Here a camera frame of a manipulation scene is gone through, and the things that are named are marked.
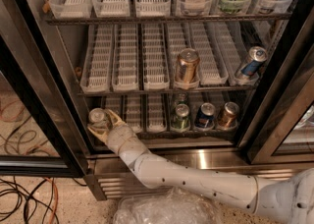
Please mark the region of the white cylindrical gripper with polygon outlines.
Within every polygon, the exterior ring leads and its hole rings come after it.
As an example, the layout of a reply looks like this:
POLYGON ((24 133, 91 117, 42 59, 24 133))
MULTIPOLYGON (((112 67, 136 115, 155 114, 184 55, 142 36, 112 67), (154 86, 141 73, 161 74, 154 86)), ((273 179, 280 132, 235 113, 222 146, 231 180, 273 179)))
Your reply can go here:
POLYGON ((108 134, 108 131, 101 128, 95 128, 88 125, 89 131, 103 143, 106 143, 108 148, 117 154, 124 163, 132 169, 136 159, 142 154, 149 153, 146 145, 137 137, 136 133, 121 117, 111 109, 104 110, 107 120, 107 127, 113 129, 108 134))

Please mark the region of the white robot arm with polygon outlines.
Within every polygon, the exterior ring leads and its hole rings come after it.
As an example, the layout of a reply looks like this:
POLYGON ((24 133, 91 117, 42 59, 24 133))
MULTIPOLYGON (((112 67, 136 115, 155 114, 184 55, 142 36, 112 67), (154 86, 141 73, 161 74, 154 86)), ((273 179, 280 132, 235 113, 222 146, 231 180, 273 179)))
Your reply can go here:
POLYGON ((89 112, 87 128, 117 154, 148 189, 175 186, 284 224, 314 224, 314 169, 276 182, 201 170, 152 153, 110 109, 89 112))

